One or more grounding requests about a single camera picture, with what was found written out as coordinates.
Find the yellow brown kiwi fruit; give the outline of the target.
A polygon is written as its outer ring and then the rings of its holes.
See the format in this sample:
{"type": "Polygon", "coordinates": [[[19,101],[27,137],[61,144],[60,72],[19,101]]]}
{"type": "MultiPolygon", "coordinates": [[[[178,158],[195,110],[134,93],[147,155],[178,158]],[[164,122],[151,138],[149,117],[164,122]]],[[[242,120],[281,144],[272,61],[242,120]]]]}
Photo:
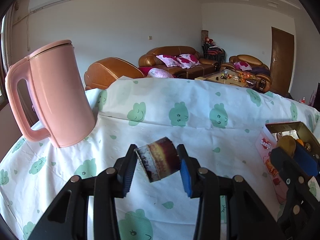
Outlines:
{"type": "Polygon", "coordinates": [[[288,156],[293,159],[296,150],[296,140],[290,135],[285,135],[278,139],[276,147],[281,148],[288,156]]]}

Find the layered cake slice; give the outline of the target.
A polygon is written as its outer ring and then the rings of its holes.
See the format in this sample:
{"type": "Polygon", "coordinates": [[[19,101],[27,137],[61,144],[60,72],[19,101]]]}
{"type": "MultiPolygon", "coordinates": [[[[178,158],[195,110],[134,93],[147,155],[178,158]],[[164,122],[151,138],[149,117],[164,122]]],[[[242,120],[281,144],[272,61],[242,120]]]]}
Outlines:
{"type": "Polygon", "coordinates": [[[178,152],[167,137],[136,148],[134,152],[151,183],[166,178],[181,168],[178,152]]]}

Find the black television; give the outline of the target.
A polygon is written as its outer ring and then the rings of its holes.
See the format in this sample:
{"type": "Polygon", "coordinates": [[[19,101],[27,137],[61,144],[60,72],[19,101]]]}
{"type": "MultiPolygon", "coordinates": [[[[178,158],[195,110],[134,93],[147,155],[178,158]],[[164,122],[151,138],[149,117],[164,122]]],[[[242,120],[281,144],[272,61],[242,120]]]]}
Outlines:
{"type": "Polygon", "coordinates": [[[319,111],[319,108],[320,108],[320,83],[318,83],[313,107],[319,111]]]}

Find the cloud print tablecloth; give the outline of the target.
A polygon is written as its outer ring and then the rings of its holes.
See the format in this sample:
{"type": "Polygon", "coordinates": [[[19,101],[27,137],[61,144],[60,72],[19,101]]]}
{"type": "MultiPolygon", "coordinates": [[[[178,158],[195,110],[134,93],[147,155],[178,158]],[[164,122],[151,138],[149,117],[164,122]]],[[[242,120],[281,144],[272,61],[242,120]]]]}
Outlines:
{"type": "Polygon", "coordinates": [[[20,138],[1,162],[1,215],[18,239],[27,239],[47,207],[73,175],[97,176],[131,144],[163,137],[183,144],[218,176],[240,174],[274,218],[282,207],[255,146],[272,122],[319,126],[319,112],[268,92],[184,79],[120,79],[87,93],[97,122],[79,143],[54,147],[48,139],[20,138]]]}

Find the pink electric kettle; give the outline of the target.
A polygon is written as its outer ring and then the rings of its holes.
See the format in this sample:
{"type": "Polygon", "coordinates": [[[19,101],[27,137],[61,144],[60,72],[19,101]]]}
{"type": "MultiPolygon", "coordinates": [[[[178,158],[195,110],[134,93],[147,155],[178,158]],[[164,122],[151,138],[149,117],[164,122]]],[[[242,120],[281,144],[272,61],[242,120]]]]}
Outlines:
{"type": "Polygon", "coordinates": [[[10,66],[5,88],[18,127],[29,141],[48,138],[56,147],[68,147],[95,127],[70,40],[43,46],[10,66]],[[17,91],[20,80],[27,83],[41,129],[29,125],[17,91]]]}

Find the wooden coffee table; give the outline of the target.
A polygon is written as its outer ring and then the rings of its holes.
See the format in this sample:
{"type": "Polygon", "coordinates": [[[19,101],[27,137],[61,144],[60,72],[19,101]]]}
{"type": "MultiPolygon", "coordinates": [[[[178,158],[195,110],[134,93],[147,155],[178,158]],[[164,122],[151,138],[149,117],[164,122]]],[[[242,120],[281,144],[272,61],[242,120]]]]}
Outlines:
{"type": "Polygon", "coordinates": [[[257,84],[257,79],[250,73],[237,72],[230,69],[225,69],[221,72],[197,77],[196,80],[210,81],[215,83],[221,83],[224,85],[232,85],[246,88],[254,88],[257,84]]]}

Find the light pink round cushion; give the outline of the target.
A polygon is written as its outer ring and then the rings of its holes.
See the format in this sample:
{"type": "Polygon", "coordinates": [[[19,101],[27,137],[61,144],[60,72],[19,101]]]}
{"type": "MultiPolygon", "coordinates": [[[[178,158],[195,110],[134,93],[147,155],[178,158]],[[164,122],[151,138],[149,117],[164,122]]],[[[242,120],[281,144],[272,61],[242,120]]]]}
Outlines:
{"type": "Polygon", "coordinates": [[[148,71],[147,77],[154,77],[154,78],[174,78],[174,76],[172,74],[170,74],[169,72],[163,70],[163,69],[159,69],[159,68],[151,68],[148,71]]]}

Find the brown wooden door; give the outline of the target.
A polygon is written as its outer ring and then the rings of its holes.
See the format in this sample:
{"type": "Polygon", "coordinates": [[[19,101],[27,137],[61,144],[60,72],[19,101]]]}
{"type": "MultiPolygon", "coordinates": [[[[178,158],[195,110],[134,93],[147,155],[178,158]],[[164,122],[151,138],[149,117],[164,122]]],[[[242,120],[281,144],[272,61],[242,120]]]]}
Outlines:
{"type": "Polygon", "coordinates": [[[271,88],[284,96],[289,92],[295,56],[295,37],[272,27],[271,88]]]}

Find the pink flower pillow right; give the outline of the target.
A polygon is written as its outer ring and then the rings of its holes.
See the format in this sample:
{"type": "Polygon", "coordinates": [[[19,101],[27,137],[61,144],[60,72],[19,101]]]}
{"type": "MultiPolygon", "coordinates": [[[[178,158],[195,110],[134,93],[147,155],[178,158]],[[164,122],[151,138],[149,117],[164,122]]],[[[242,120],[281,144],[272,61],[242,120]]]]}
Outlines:
{"type": "Polygon", "coordinates": [[[183,69],[190,69],[200,65],[199,60],[193,54],[181,54],[177,56],[176,59],[183,69]]]}

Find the pink flower pillow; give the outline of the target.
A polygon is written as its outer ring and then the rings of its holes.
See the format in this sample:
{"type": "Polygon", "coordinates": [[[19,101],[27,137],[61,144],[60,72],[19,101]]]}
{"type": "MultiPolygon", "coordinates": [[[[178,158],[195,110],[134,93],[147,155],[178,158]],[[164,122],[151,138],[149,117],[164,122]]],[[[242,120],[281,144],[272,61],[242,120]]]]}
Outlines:
{"type": "Polygon", "coordinates": [[[156,55],[167,67],[181,67],[180,62],[176,57],[171,55],[156,55]]]}
{"type": "Polygon", "coordinates": [[[181,54],[177,56],[176,59],[183,69],[190,69],[200,65],[199,60],[193,54],[181,54]]]}

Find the pink flower pillow left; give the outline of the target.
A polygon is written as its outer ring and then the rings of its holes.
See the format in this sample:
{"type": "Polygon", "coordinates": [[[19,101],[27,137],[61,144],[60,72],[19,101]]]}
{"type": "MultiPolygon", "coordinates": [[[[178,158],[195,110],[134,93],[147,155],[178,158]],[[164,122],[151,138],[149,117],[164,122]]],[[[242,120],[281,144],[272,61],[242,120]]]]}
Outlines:
{"type": "Polygon", "coordinates": [[[176,57],[171,55],[156,55],[167,67],[181,67],[180,62],[176,57]]]}

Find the brown leather long sofa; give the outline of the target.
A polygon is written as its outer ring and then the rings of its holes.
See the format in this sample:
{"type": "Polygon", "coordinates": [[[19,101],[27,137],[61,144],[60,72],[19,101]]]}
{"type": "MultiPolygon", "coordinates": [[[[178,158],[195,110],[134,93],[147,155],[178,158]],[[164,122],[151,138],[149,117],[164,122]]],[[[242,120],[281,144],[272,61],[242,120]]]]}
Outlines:
{"type": "Polygon", "coordinates": [[[140,67],[162,69],[174,77],[194,80],[220,70],[219,63],[205,59],[189,46],[154,48],[139,58],[140,67]]]}

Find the stacked dark chairs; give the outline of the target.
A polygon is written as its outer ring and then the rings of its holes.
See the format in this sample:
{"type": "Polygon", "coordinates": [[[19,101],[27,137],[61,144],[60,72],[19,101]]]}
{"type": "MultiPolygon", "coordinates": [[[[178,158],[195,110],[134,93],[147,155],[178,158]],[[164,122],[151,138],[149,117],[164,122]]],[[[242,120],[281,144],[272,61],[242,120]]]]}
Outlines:
{"type": "Polygon", "coordinates": [[[226,52],[215,44],[213,39],[207,38],[202,45],[205,59],[217,61],[219,64],[226,62],[226,52]]]}

